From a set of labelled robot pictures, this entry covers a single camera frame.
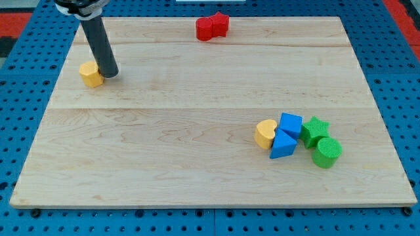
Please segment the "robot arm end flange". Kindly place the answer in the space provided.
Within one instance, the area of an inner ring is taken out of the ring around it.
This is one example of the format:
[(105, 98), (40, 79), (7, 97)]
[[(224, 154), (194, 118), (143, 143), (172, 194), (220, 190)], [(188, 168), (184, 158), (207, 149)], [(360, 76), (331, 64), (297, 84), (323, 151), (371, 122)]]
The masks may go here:
[(54, 0), (56, 9), (66, 16), (78, 20), (91, 20), (102, 14), (110, 0)]

